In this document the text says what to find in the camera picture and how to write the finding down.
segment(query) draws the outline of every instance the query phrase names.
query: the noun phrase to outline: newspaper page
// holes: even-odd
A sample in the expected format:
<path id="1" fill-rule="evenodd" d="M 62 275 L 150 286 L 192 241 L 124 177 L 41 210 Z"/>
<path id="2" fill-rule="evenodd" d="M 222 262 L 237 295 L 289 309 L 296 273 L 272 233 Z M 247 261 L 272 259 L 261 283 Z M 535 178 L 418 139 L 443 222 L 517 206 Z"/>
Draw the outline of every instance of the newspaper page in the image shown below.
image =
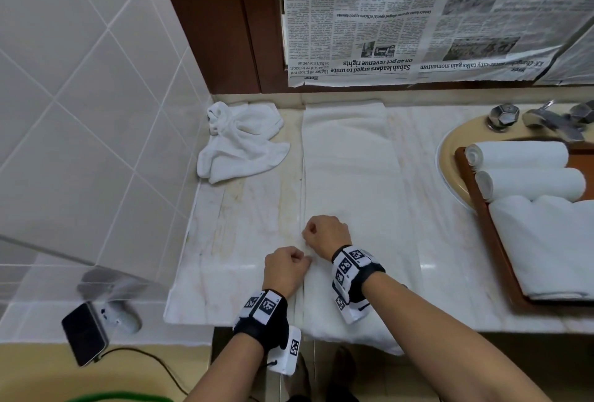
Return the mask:
<path id="1" fill-rule="evenodd" d="M 284 0 L 289 86 L 533 80 L 594 0 Z"/>
<path id="2" fill-rule="evenodd" d="M 594 84 L 594 26 L 559 56 L 535 84 Z"/>

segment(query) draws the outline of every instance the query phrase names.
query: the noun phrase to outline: forearm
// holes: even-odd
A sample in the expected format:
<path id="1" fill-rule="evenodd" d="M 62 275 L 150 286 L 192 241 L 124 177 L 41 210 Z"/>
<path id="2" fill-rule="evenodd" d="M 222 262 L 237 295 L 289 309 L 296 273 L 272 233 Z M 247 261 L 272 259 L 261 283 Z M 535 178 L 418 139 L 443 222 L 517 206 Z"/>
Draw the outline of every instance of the forearm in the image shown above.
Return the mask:
<path id="1" fill-rule="evenodd" d="M 450 402 L 550 399 L 481 335 L 382 272 L 363 293 L 410 360 Z"/>
<path id="2" fill-rule="evenodd" d="M 225 346 L 185 402 L 243 402 L 264 357 L 264 348 L 251 336 L 236 334 Z"/>

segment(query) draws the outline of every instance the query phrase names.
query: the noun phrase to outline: towel on countertop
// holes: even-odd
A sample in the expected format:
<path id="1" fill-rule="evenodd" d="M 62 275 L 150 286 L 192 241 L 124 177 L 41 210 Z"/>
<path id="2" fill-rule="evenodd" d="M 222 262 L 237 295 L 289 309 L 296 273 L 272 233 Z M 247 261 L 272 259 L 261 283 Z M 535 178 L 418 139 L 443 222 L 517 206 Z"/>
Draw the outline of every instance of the towel on countertop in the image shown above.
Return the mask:
<path id="1" fill-rule="evenodd" d="M 475 180 L 487 202 L 507 196 L 524 196 L 533 201 L 544 195 L 575 202 L 586 190 L 583 173 L 570 167 L 481 170 L 475 174 Z"/>
<path id="2" fill-rule="evenodd" d="M 348 224 L 353 244 L 368 250 L 386 272 L 414 292 L 422 277 L 404 182 L 380 102 L 307 106 L 303 115 L 305 217 L 335 215 Z M 373 311 L 345 323 L 331 288 L 332 266 L 316 257 L 295 300 L 295 323 L 324 341 L 402 350 Z"/>
<path id="3" fill-rule="evenodd" d="M 466 159 L 475 171 L 494 168 L 565 167 L 567 146 L 558 141 L 504 140 L 477 142 L 466 147 Z"/>
<path id="4" fill-rule="evenodd" d="M 510 196 L 489 211 L 526 296 L 594 300 L 594 201 Z"/>
<path id="5" fill-rule="evenodd" d="M 209 183 L 247 177 L 278 166 L 289 153 L 288 143 L 269 141 L 283 127 L 273 103 L 227 106 L 208 110 L 210 140 L 198 155 L 198 176 Z"/>

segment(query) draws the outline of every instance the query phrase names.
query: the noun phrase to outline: left hand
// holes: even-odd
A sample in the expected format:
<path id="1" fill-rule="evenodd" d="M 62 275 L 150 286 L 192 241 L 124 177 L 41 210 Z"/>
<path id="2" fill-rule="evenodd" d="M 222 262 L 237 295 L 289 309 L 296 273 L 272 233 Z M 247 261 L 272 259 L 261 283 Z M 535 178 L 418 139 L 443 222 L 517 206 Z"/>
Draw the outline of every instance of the left hand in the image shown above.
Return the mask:
<path id="1" fill-rule="evenodd" d="M 276 249 L 264 259 L 262 289 L 272 289 L 286 299 L 290 298 L 303 283 L 310 264 L 311 256 L 296 247 Z"/>

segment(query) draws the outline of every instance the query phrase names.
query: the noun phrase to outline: marble countertop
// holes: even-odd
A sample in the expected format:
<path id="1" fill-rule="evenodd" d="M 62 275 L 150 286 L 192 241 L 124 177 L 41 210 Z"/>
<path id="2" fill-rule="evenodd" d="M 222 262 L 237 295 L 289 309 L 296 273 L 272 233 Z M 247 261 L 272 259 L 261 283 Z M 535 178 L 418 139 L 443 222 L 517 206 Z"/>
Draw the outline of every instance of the marble countertop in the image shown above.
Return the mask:
<path id="1" fill-rule="evenodd" d="M 514 313 L 501 291 L 474 212 L 449 191 L 435 164 L 443 137 L 487 106 L 389 106 L 389 123 L 413 219 L 424 297 L 478 331 L 594 332 L 594 313 Z M 302 244 L 301 120 L 281 110 L 275 142 L 291 150 L 275 169 L 211 186 L 197 195 L 189 235 L 165 321 L 231 325 L 261 285 L 264 256 Z"/>

